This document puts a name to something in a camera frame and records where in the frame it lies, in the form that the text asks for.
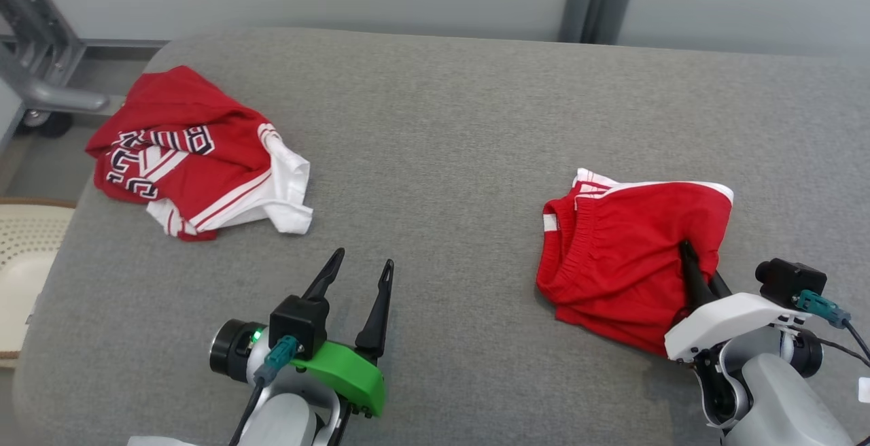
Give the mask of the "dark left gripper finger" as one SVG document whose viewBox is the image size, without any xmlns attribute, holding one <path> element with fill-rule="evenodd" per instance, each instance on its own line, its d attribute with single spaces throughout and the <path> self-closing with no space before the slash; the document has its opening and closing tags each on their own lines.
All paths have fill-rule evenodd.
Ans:
<svg viewBox="0 0 870 446">
<path fill-rule="evenodd" d="M 338 271 L 344 260 L 345 248 L 340 247 L 334 251 L 327 263 L 318 272 L 314 281 L 311 282 L 307 291 L 302 294 L 301 298 L 308 301 L 322 301 L 326 297 L 326 292 L 330 285 L 338 276 Z"/>
<path fill-rule="evenodd" d="M 376 300 L 372 305 L 366 324 L 358 333 L 354 343 L 355 352 L 373 365 L 378 364 L 378 360 L 385 352 L 393 286 L 394 260 L 388 259 L 379 277 Z"/>
</svg>

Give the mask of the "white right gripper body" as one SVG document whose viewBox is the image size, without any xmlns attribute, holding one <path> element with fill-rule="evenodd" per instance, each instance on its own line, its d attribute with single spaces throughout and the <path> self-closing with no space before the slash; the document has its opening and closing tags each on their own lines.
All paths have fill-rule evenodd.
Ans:
<svg viewBox="0 0 870 446">
<path fill-rule="evenodd" d="M 700 352 L 747 332 L 810 317 L 808 312 L 787 309 L 758 294 L 732 294 L 702 305 L 671 328 L 665 334 L 666 356 L 674 362 L 692 362 Z"/>
</svg>

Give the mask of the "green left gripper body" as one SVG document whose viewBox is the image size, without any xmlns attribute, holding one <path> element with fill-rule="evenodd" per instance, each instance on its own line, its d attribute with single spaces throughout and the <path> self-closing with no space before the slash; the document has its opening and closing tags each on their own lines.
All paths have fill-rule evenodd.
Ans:
<svg viewBox="0 0 870 446">
<path fill-rule="evenodd" d="M 386 399 L 383 374 L 351 347 L 326 341 L 313 357 L 295 357 L 290 365 L 311 373 L 364 414 L 382 416 Z"/>
</svg>

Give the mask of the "red shorts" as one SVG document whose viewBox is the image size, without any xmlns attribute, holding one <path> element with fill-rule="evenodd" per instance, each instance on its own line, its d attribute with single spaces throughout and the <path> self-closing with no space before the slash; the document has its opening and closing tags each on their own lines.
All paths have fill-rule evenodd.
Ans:
<svg viewBox="0 0 870 446">
<path fill-rule="evenodd" d="M 557 320 L 664 356 L 687 305 L 678 248 L 691 243 L 709 281 L 733 201 L 719 183 L 622 183 L 579 168 L 570 191 L 544 205 L 537 289 Z"/>
</svg>

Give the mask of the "red and white jersey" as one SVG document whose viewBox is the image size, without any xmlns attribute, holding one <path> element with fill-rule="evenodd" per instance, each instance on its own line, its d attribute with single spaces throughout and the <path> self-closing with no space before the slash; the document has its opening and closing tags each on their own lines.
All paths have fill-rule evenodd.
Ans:
<svg viewBox="0 0 870 446">
<path fill-rule="evenodd" d="M 171 237 L 208 241 L 259 220 L 304 235 L 313 222 L 309 161 L 263 114 L 188 66 L 143 74 L 85 150 L 94 186 L 144 204 Z"/>
</svg>

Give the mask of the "cream laundry basket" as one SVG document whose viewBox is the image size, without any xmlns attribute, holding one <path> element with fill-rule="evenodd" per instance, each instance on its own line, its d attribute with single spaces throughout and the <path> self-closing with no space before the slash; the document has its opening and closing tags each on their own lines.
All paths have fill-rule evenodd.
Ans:
<svg viewBox="0 0 870 446">
<path fill-rule="evenodd" d="M 0 197 L 0 369 L 18 366 L 35 306 L 77 205 Z"/>
</svg>

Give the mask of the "black caster wheel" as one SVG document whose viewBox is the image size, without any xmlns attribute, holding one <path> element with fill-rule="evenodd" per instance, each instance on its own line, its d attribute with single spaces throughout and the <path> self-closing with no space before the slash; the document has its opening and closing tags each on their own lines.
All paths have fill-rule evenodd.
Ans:
<svg viewBox="0 0 870 446">
<path fill-rule="evenodd" d="M 28 109 L 15 130 L 15 136 L 37 135 L 56 139 L 69 132 L 73 115 L 69 112 L 46 112 Z"/>
</svg>

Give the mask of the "grey partition post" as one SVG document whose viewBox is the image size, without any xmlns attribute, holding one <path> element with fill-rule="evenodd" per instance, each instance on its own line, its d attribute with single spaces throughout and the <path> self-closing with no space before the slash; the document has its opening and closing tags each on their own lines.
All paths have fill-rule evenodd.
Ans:
<svg viewBox="0 0 870 446">
<path fill-rule="evenodd" d="M 557 41 L 617 44 L 630 0 L 565 0 Z"/>
</svg>

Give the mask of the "grey metal frame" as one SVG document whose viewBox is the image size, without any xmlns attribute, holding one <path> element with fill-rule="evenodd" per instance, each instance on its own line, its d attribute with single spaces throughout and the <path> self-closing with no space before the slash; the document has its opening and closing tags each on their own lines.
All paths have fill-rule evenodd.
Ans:
<svg viewBox="0 0 870 446">
<path fill-rule="evenodd" d="M 0 0 L 0 80 L 25 109 L 112 115 L 122 95 L 68 86 L 88 46 L 53 0 Z"/>
</svg>

